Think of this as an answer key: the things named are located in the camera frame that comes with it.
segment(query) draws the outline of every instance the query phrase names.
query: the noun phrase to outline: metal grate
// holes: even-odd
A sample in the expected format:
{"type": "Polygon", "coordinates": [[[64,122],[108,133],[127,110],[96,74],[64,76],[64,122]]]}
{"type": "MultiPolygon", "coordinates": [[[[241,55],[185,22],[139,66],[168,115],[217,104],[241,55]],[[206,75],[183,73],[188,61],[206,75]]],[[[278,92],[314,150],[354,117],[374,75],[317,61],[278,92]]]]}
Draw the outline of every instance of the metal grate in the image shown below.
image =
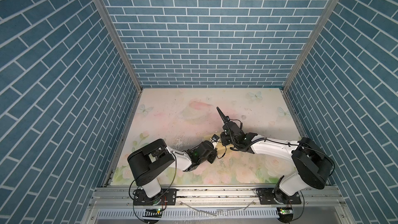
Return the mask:
{"type": "MultiPolygon", "coordinates": [[[[197,208],[198,210],[206,211],[198,212],[190,208],[170,208],[163,212],[162,220],[204,220],[204,219],[231,219],[231,218],[279,218],[277,209],[275,207],[252,207],[246,210],[220,210],[219,208],[197,208]]],[[[135,213],[142,218],[145,208],[136,209],[135,213]]],[[[136,219],[132,209],[101,209],[98,212],[97,219],[136,219]]],[[[145,219],[155,219],[152,217],[145,217],[145,219]]]]}

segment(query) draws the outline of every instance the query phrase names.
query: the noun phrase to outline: robotic arm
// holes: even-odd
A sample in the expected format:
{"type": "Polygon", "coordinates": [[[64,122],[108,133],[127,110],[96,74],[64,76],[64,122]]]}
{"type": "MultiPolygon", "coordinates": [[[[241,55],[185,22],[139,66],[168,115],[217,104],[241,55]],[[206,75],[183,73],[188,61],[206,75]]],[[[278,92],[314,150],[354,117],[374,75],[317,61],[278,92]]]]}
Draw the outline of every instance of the robotic arm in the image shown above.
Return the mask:
{"type": "Polygon", "coordinates": [[[157,176],[167,167],[176,166],[189,172],[206,160],[213,163],[217,156],[217,142],[224,146],[232,144],[234,151],[268,154],[293,163],[297,170],[282,176],[273,190],[274,199],[281,204],[287,204],[290,196],[307,187],[325,187],[333,161],[311,139],[283,141],[257,133],[244,133],[220,108],[217,107],[217,111],[224,122],[221,137],[214,135],[212,141],[203,141],[186,152],[174,150],[163,139],[158,139],[130,154],[127,161],[136,184],[144,189],[149,198],[162,190],[157,176]]]}

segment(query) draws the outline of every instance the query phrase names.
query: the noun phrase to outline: metal rail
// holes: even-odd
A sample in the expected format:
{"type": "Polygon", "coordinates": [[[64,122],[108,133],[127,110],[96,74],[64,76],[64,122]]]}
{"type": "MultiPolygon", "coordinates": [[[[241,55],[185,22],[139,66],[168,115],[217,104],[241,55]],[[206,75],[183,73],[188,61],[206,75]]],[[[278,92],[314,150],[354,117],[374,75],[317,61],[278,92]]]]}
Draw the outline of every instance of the metal rail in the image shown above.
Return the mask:
{"type": "Polygon", "coordinates": [[[129,118],[127,119],[127,122],[126,122],[125,127],[124,127],[123,132],[122,132],[122,136],[120,137],[120,140],[119,140],[119,142],[117,144],[115,152],[113,153],[113,157],[112,157],[111,163],[109,164],[109,167],[107,168],[106,177],[104,178],[104,181],[102,182],[102,185],[104,187],[107,187],[111,183],[113,172],[116,169],[117,163],[119,161],[120,154],[122,153],[122,149],[123,149],[124,144],[126,142],[127,134],[129,134],[129,130],[130,130],[130,127],[131,127],[132,119],[134,118],[135,112],[137,111],[137,107],[138,107],[138,104],[140,102],[141,95],[142,95],[142,92],[138,92],[137,95],[135,96],[134,104],[132,105],[129,118]]]}
{"type": "MultiPolygon", "coordinates": [[[[280,207],[280,205],[261,205],[256,195],[255,189],[259,187],[271,187],[271,184],[250,184],[250,185],[189,185],[176,186],[177,189],[176,205],[168,205],[168,209],[184,210],[188,204],[194,208],[237,208],[246,207],[248,209],[258,207],[280,207]]],[[[82,223],[95,223],[97,214],[101,211],[124,211],[132,209],[132,200],[128,193],[127,186],[108,186],[106,188],[96,188],[93,198],[89,203],[88,210],[82,223]]],[[[301,200],[306,207],[335,207],[339,213],[343,224],[353,223],[347,206],[341,196],[337,186],[326,186],[324,189],[304,189],[301,191],[304,196],[301,200]]],[[[144,206],[134,206],[136,211],[144,206]]]]}
{"type": "Polygon", "coordinates": [[[132,82],[134,83],[138,92],[141,92],[142,87],[140,85],[140,82],[138,81],[138,78],[132,68],[129,57],[126,53],[126,50],[124,49],[124,47],[122,45],[119,35],[117,34],[115,26],[112,23],[111,17],[109,16],[109,13],[105,7],[105,4],[103,3],[102,0],[93,0],[93,2],[98,10],[98,13],[99,13],[103,23],[105,24],[106,29],[109,32],[110,37],[112,38],[112,41],[117,49],[117,52],[119,53],[124,65],[126,66],[127,71],[129,72],[132,82]]]}
{"type": "Polygon", "coordinates": [[[321,16],[319,17],[318,22],[315,25],[315,28],[311,32],[306,44],[304,45],[303,49],[301,50],[301,53],[298,56],[296,63],[293,65],[291,72],[289,73],[286,81],[283,83],[283,90],[286,91],[290,87],[291,83],[293,82],[294,77],[296,76],[301,65],[304,63],[305,59],[307,58],[308,53],[310,52],[316,39],[318,38],[319,34],[321,33],[326,22],[328,21],[330,15],[332,14],[334,8],[336,7],[336,5],[338,3],[338,1],[339,0],[329,0],[327,2],[325,9],[321,13],[321,16]]]}

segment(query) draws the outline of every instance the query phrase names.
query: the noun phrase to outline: floral tablecloth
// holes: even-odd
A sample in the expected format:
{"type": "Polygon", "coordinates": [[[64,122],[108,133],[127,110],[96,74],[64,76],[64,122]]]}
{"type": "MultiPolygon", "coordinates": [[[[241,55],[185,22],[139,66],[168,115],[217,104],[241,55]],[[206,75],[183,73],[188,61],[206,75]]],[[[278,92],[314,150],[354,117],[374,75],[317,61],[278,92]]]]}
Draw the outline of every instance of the floral tablecloth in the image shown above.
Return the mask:
{"type": "MultiPolygon", "coordinates": [[[[111,185],[129,185],[133,176],[127,157],[158,138],[174,149],[186,150],[204,136],[221,132],[216,107],[241,120],[244,132],[281,140],[301,138],[279,89],[144,89],[111,185]]],[[[177,170],[174,185],[276,183],[294,169],[292,163],[273,156],[229,152],[194,171],[177,170]]],[[[160,184],[170,184],[174,170],[161,173],[160,184]]]]}

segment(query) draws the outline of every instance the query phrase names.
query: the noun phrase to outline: blue brick wall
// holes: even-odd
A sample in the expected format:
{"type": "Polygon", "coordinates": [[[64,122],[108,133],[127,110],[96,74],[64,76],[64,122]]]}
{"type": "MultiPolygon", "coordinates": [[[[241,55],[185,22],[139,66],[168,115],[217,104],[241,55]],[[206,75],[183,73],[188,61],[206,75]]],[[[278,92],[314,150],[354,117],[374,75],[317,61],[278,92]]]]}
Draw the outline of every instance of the blue brick wall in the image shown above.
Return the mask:
{"type": "Polygon", "coordinates": [[[75,223],[136,89],[92,0],[0,0],[0,223],[75,223]]]}
{"type": "Polygon", "coordinates": [[[327,0],[103,0],[144,87],[281,87],[327,0]]]}
{"type": "Polygon", "coordinates": [[[288,89],[358,223],[398,223],[398,0],[340,0],[288,89]]]}

